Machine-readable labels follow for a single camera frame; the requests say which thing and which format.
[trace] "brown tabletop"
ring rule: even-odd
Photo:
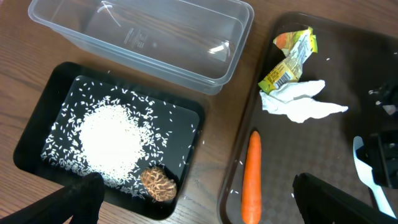
[[[232,80],[216,96],[163,83],[143,73],[89,54],[61,35],[31,21],[30,1],[0,0],[0,218],[58,190],[61,185],[19,170],[12,153],[39,96],[58,64],[71,61],[100,71],[132,76],[141,84],[179,90],[206,107],[206,123],[174,214],[164,223],[217,223],[216,201],[234,139],[272,23],[283,13],[301,11],[398,37],[394,0],[249,0],[255,17]],[[103,203],[99,223],[152,223],[153,220]]]

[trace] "black tray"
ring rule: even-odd
[[[60,108],[66,107],[67,103],[72,103],[75,101],[80,102],[81,99],[89,97],[89,95],[86,97],[81,96],[82,92],[77,90],[83,86],[83,82],[76,81],[76,77],[82,79],[81,81],[85,80],[85,82],[88,82],[89,85],[91,85],[91,79],[93,79],[98,88],[99,83],[101,82],[103,83],[103,86],[101,86],[103,88],[109,88],[110,85],[116,85],[119,88],[123,88],[124,91],[135,91],[138,96],[148,96],[149,99],[156,101],[155,105],[159,107],[159,109],[156,109],[155,111],[168,114],[169,111],[172,110],[173,112],[176,112],[173,114],[173,116],[181,117],[186,115],[187,117],[191,118],[189,121],[193,121],[192,124],[194,127],[191,127],[190,124],[187,124],[187,122],[189,122],[188,120],[182,122],[184,119],[177,119],[177,117],[173,123],[170,121],[166,123],[166,119],[158,121],[159,126],[168,128],[168,131],[172,130],[173,132],[179,131],[181,128],[180,126],[187,126],[190,131],[184,129],[180,134],[184,135],[184,133],[189,133],[192,135],[185,137],[188,139],[187,142],[184,142],[184,146],[187,144],[185,147],[180,146],[180,141],[178,138],[176,138],[174,140],[170,139],[167,144],[167,149],[169,149],[169,147],[173,149],[170,150],[170,152],[167,152],[167,149],[164,150],[164,160],[162,163],[165,164],[165,171],[167,175],[176,181],[178,188],[177,196],[173,200],[168,202],[152,202],[152,197],[150,196],[145,195],[146,199],[143,200],[139,197],[132,198],[131,194],[126,194],[110,187],[106,188],[106,202],[139,213],[146,217],[153,218],[155,220],[167,218],[175,209],[179,196],[178,193],[183,187],[188,170],[190,168],[189,164],[192,161],[194,147],[188,147],[188,145],[191,144],[194,146],[198,139],[198,135],[193,134],[191,129],[196,127],[196,133],[199,133],[205,119],[205,113],[202,106],[194,101],[136,85],[127,80],[103,74],[75,63],[65,62],[54,69],[42,93],[42,96],[40,97],[40,100],[37,103],[29,122],[27,123],[27,126],[14,152],[15,165],[24,171],[62,185],[68,185],[74,180],[80,178],[80,176],[74,174],[73,172],[66,171],[60,167],[51,166],[51,162],[48,162],[48,160],[43,162],[43,160],[40,158],[45,145],[45,139],[50,132],[53,132],[54,135],[62,133],[59,132],[59,129],[57,131],[52,131],[51,129],[55,121],[62,122],[60,120],[60,118],[62,118],[60,113],[63,113],[63,111],[60,112]],[[73,96],[76,96],[74,101],[71,100],[70,97],[72,89],[76,89],[76,91],[73,92]],[[93,94],[101,94],[101,91],[99,90],[96,90],[95,92]],[[144,109],[145,106],[146,104],[140,105],[142,109]],[[80,113],[78,111],[79,109],[77,105],[75,111],[76,114]],[[186,164],[183,164],[182,155],[185,155]],[[139,172],[142,172],[146,167],[150,166],[148,161],[140,161],[137,163],[137,165],[141,168]]]
[[[319,53],[312,53],[304,63],[300,81],[325,80],[326,87],[314,99],[346,105],[349,110],[297,124],[285,115],[262,110],[257,83],[284,58],[272,40],[281,33],[308,26],[317,36]],[[303,223],[292,197],[294,177],[302,172],[309,172],[371,205],[368,188],[355,170],[352,142],[357,135],[366,142],[369,133],[398,128],[397,122],[377,107],[376,100],[368,94],[397,75],[395,52],[398,40],[392,37],[296,12],[282,16],[271,31],[267,53],[249,94],[218,199],[219,221],[243,223],[241,189],[248,139],[253,129],[259,130],[262,140],[261,223]],[[384,191],[397,211],[398,192]]]

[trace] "clear plastic bin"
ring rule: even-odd
[[[232,0],[33,0],[29,16],[83,50],[215,95],[232,77],[254,12]]]

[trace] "snack wrapper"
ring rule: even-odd
[[[313,29],[288,32],[279,35],[273,43],[283,51],[286,58],[281,61],[261,82],[260,88],[267,94],[287,82],[298,82],[303,73],[303,63],[312,52],[318,52],[317,37]]]

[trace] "carrot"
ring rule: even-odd
[[[246,224],[261,219],[261,138],[257,131],[250,136],[243,177],[242,217]]]

